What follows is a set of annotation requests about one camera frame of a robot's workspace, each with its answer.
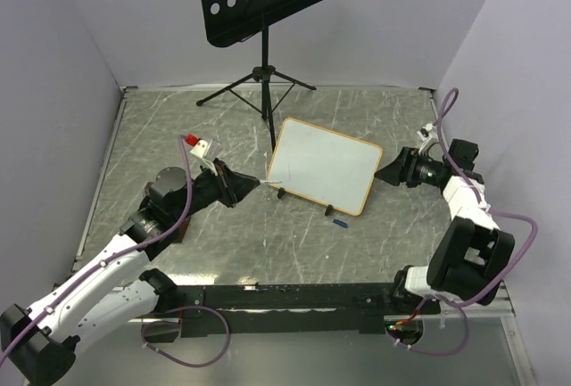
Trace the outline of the orange framed whiteboard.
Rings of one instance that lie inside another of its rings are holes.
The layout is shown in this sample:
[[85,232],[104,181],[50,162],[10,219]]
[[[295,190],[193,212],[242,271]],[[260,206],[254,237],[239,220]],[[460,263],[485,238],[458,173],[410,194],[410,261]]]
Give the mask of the orange framed whiteboard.
[[284,120],[267,171],[272,185],[357,217],[363,212],[383,149],[295,118]]

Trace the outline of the blue marker cap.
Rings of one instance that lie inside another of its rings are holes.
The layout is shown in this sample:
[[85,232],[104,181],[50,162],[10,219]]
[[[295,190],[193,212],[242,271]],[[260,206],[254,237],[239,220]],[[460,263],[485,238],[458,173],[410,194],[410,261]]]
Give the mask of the blue marker cap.
[[340,220],[340,219],[337,219],[337,218],[333,220],[333,223],[336,224],[336,225],[338,225],[338,226],[340,226],[340,227],[343,227],[343,228],[345,228],[345,229],[349,227],[346,222],[344,222],[344,221],[342,221],[342,220]]

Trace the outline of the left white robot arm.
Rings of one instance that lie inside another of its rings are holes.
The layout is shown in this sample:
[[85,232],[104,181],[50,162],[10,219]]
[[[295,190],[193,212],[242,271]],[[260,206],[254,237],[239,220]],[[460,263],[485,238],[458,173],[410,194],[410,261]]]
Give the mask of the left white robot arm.
[[183,168],[165,168],[145,187],[138,211],[90,262],[44,298],[1,315],[1,359],[10,360],[31,385],[53,385],[79,353],[128,320],[166,316],[177,286],[145,265],[181,240],[189,218],[220,202],[233,208],[260,185],[223,161],[195,179]]

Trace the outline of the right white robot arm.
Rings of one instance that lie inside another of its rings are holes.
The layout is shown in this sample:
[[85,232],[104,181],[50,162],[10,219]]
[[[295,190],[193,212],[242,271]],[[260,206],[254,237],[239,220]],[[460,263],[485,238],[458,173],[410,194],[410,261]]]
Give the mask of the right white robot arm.
[[451,223],[429,263],[399,270],[389,292],[391,306],[409,313],[423,297],[443,295],[466,301],[484,289],[508,264],[515,247],[484,208],[484,180],[473,171],[478,145],[454,139],[441,161],[418,148],[404,147],[375,178],[408,188],[427,184],[445,199]]

